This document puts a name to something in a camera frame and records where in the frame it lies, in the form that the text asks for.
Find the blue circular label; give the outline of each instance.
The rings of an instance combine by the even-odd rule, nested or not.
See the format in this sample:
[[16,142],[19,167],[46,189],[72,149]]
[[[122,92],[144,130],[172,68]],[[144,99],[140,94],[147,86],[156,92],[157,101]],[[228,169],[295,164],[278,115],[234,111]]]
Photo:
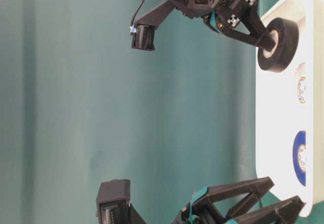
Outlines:
[[295,173],[300,183],[306,186],[306,131],[300,131],[293,146]]

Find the teal backdrop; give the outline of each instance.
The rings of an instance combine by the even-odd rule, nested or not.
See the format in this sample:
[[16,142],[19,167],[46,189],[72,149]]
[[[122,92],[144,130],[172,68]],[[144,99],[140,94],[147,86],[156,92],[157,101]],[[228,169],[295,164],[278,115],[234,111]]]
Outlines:
[[0,0],[0,223],[95,224],[100,182],[128,178],[166,224],[256,177],[255,49],[175,11],[155,52],[131,50],[139,1]]

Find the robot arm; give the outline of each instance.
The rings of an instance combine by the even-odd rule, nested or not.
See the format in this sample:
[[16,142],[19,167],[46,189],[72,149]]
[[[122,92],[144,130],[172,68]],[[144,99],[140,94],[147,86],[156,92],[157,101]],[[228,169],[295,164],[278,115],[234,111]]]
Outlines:
[[[247,212],[273,187],[269,177],[234,184],[205,187],[194,194],[173,224],[293,224],[304,203],[298,196]],[[241,194],[246,196],[229,209],[225,217],[215,202]],[[103,182],[97,196],[99,224],[146,224],[130,204],[130,181]]]
[[[131,23],[132,48],[153,51],[155,30],[176,8],[190,19],[201,17],[211,30],[270,51],[275,41],[257,14],[258,0],[167,0]],[[250,31],[235,30],[242,22]]]

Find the black tape roll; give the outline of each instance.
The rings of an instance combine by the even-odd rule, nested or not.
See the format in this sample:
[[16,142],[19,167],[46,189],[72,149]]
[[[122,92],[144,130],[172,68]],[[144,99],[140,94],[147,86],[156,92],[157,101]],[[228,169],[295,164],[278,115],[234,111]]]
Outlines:
[[275,18],[267,26],[267,29],[276,40],[276,46],[271,52],[259,48],[259,66],[262,70],[282,72],[295,56],[299,41],[298,25],[291,20]]

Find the white tray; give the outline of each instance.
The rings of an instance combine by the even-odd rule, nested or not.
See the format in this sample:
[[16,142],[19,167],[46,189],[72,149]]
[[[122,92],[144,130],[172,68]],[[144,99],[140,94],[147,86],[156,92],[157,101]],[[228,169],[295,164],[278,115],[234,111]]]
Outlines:
[[271,177],[271,192],[281,200],[298,195],[306,203],[303,217],[324,200],[323,8],[324,0],[280,0],[262,21],[297,22],[297,52],[281,73],[256,63],[257,175]]

